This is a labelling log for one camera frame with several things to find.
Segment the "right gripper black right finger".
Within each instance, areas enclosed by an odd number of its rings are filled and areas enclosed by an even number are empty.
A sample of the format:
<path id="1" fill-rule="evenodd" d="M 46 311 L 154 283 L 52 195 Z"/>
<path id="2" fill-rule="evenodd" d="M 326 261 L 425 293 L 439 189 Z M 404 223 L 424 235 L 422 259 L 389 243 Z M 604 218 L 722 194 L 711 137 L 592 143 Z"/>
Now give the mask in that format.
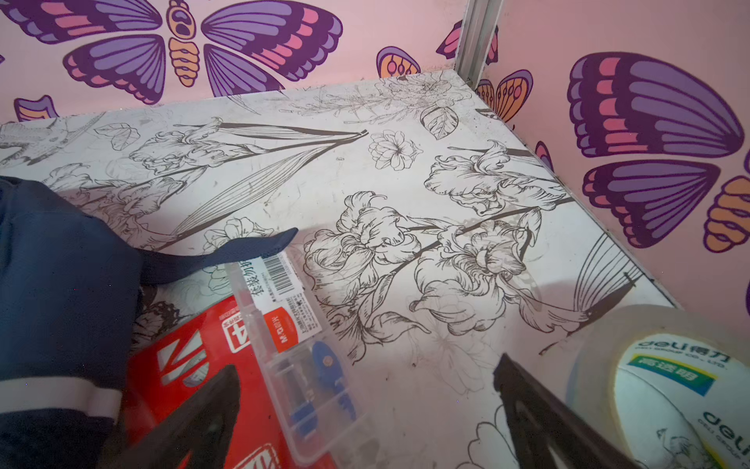
<path id="1" fill-rule="evenodd" d="M 521 468 L 636 468 L 509 355 L 493 372 Z"/>

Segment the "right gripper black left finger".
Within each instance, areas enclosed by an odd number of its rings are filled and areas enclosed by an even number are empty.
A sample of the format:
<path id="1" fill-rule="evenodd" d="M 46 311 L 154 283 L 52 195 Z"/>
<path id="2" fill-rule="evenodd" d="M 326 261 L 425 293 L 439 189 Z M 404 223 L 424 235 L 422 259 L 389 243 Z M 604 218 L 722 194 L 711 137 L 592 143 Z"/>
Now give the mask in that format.
<path id="1" fill-rule="evenodd" d="M 224 367 L 112 468 L 222 468 L 240 409 L 238 370 Z"/>

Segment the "navy blue student backpack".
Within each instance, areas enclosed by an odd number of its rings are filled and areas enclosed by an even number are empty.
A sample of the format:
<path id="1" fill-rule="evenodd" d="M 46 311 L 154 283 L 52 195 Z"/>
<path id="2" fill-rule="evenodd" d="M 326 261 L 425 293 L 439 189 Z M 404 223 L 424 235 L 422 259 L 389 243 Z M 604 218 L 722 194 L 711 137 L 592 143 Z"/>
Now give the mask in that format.
<path id="1" fill-rule="evenodd" d="M 1 181 L 1 464 L 93 468 L 117 424 L 146 285 L 267 258 L 287 230 L 177 256 L 131 246 L 44 184 Z"/>

